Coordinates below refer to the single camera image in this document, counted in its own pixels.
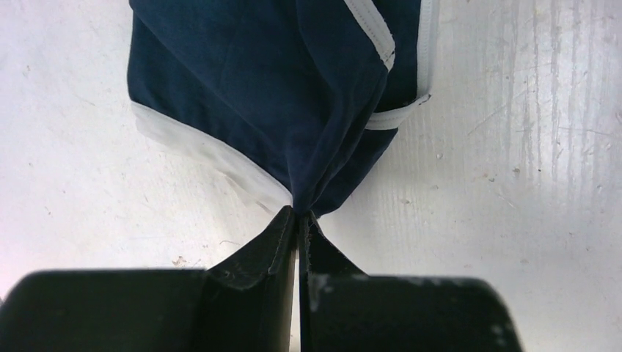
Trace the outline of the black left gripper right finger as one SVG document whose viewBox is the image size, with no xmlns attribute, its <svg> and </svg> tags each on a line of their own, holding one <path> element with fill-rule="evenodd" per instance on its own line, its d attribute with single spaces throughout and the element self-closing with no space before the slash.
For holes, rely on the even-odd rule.
<svg viewBox="0 0 622 352">
<path fill-rule="evenodd" d="M 299 220 L 303 351 L 520 351 L 500 295 L 485 281 L 371 276 Z"/>
</svg>

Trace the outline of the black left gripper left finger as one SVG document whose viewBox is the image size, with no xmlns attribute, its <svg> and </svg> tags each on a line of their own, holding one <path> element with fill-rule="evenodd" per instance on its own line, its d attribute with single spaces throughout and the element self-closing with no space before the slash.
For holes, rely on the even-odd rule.
<svg viewBox="0 0 622 352">
<path fill-rule="evenodd" d="M 1 306 L 3 351 L 287 351 L 296 215 L 209 269 L 38 271 Z"/>
</svg>

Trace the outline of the navy white-trimmed bear underwear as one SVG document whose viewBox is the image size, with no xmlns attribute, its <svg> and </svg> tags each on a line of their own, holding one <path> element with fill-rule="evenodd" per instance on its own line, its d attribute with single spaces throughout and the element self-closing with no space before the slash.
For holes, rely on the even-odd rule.
<svg viewBox="0 0 622 352">
<path fill-rule="evenodd" d="M 132 1 L 138 130 L 322 216 L 431 96 L 437 1 Z"/>
</svg>

